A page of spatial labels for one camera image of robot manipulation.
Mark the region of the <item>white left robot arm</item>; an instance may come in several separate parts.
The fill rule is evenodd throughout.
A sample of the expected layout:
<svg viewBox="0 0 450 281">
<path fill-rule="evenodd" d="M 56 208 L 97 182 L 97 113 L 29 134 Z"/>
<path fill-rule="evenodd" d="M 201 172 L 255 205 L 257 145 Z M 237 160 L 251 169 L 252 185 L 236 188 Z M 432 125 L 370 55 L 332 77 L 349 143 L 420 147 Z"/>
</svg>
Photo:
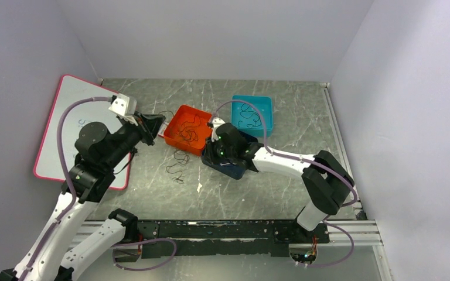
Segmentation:
<svg viewBox="0 0 450 281">
<path fill-rule="evenodd" d="M 14 268 L 3 270 L 0 280 L 77 280 L 113 245 L 141 240 L 137 217 L 117 209 L 95 233 L 69 248 L 115 180 L 115 167 L 140 142 L 153 145 L 165 122 L 161 114 L 136 112 L 132 117 L 132 122 L 121 118 L 122 125 L 114 133 L 101 122 L 90 122 L 80 129 L 75 142 L 78 154 L 74 166 L 66 170 L 51 217 L 25 257 Z"/>
</svg>

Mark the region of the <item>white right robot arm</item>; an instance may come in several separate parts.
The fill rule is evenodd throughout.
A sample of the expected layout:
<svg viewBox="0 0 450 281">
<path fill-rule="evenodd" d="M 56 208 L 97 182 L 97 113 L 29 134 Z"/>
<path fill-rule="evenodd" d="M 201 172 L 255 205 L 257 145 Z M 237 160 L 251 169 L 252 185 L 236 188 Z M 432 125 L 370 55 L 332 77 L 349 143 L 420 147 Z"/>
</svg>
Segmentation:
<svg viewBox="0 0 450 281">
<path fill-rule="evenodd" d="M 336 215 L 347 204 L 349 195 L 357 195 L 351 176 L 326 150 L 314 155 L 296 155 L 249 140 L 234 125 L 220 118 L 214 118 L 208 126 L 212 132 L 206 139 L 207 162 L 219 166 L 228 163 L 256 173 L 275 173 L 302 180 L 309 200 L 292 228 L 299 242 L 308 242 L 322 220 Z"/>
</svg>

